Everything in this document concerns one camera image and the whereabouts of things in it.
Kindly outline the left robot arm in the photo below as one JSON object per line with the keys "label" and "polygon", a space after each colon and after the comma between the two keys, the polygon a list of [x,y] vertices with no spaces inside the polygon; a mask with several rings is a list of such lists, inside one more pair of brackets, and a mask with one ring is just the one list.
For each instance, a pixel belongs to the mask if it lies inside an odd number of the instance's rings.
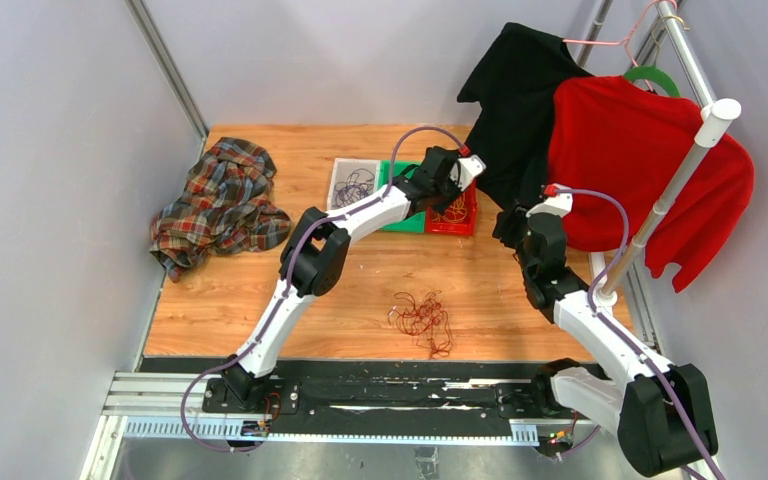
{"label": "left robot arm", "polygon": [[266,380],[283,345],[312,303],[336,286],[354,243],[428,209],[444,212],[485,169],[465,148],[430,147],[421,163],[362,200],[336,210],[306,210],[281,254],[266,310],[221,370],[231,404],[243,413],[264,405]]}

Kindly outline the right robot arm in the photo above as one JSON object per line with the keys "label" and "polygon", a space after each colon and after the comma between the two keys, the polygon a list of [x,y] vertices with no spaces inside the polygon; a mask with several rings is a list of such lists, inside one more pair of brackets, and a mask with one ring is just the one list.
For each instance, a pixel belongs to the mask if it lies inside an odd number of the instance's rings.
{"label": "right robot arm", "polygon": [[571,334],[607,376],[600,379],[571,359],[544,365],[531,390],[540,414],[583,414],[617,439],[645,477],[717,453],[704,374],[652,350],[597,306],[588,283],[566,264],[566,235],[555,209],[531,213],[514,206],[498,214],[493,236],[513,249],[531,306]]}

